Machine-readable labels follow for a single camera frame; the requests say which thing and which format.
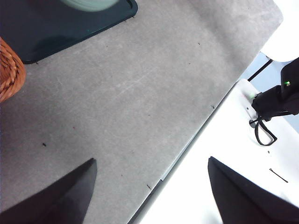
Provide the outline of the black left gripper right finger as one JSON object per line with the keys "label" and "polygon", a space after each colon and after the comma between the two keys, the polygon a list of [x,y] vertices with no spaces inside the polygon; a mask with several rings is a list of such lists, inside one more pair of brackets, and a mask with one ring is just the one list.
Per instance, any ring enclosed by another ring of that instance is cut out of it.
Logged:
{"label": "black left gripper right finger", "polygon": [[208,174],[225,224],[297,224],[299,209],[264,190],[214,157]]}

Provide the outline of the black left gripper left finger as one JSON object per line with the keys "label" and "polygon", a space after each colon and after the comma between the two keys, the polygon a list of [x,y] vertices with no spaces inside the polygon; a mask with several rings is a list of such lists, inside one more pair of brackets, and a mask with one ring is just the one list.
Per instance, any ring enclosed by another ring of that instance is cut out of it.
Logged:
{"label": "black left gripper left finger", "polygon": [[81,224],[97,177],[97,162],[89,159],[42,191],[0,214],[2,224]]}

